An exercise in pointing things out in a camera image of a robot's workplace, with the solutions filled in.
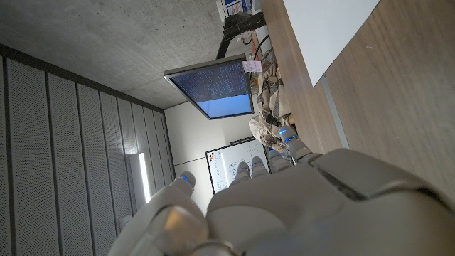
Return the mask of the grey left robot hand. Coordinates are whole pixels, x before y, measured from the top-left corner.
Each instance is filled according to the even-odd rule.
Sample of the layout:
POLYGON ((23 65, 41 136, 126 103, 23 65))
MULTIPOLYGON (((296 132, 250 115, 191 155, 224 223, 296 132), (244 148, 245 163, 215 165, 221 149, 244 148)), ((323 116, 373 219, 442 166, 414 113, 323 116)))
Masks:
POLYGON ((206 212, 183 172, 121 232, 111 255, 453 255, 454 203, 401 168, 350 149, 312 152, 288 126, 292 160, 240 163, 206 212))

